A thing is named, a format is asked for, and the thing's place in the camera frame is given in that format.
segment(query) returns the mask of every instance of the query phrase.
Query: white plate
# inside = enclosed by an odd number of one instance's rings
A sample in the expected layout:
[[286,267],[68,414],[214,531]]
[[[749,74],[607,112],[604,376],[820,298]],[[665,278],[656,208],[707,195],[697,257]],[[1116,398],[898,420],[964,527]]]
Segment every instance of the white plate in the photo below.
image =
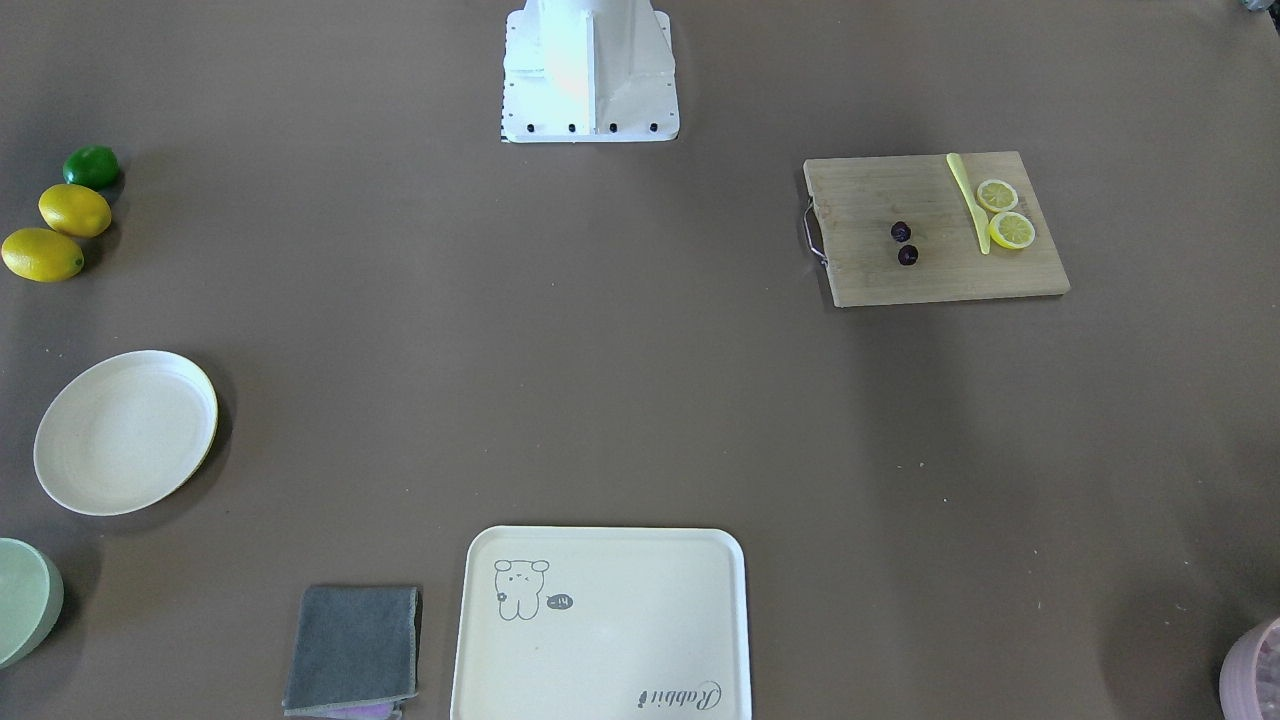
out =
[[209,452],[218,400],[191,360],[125,352],[81,373],[36,430],[36,477],[68,510],[120,515],[178,489]]
[[742,550],[721,530],[521,528],[467,552],[453,720],[746,720]]

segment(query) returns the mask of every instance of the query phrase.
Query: lemon slice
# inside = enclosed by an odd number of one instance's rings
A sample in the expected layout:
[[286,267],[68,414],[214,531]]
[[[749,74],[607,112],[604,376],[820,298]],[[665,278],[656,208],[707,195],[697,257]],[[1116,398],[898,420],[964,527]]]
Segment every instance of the lemon slice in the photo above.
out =
[[987,225],[987,234],[1001,247],[1021,250],[1036,240],[1036,225],[1025,215],[1000,213]]
[[1018,206],[1018,191],[1002,179],[982,181],[974,195],[978,196],[978,205],[992,213],[1004,213]]

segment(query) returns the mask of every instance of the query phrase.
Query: wooden cutting board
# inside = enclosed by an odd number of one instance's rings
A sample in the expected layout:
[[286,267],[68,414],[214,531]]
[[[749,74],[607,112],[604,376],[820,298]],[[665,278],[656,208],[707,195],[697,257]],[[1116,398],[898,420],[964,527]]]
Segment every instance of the wooden cutting board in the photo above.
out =
[[[1062,295],[1071,288],[1021,155],[960,158],[974,184],[970,192],[988,178],[1014,186],[1015,210],[1036,225],[1036,242],[1024,250],[992,242],[991,255],[983,255],[946,155],[805,160],[837,307]],[[920,252],[914,265],[897,261],[901,245],[890,227],[899,220],[911,227],[910,243]]]

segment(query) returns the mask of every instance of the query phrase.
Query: green bowl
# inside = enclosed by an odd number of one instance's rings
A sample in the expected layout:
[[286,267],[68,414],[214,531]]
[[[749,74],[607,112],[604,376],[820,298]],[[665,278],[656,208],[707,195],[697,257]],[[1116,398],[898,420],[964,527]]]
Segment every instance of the green bowl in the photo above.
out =
[[45,639],[63,610],[63,577],[29,544],[0,538],[0,667]]

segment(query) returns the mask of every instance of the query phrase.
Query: white tray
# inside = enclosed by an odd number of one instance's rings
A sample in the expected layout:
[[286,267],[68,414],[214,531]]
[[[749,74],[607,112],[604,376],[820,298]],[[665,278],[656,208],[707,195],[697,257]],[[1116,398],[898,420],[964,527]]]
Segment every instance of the white tray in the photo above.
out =
[[454,720],[750,716],[728,533],[500,525],[471,543]]

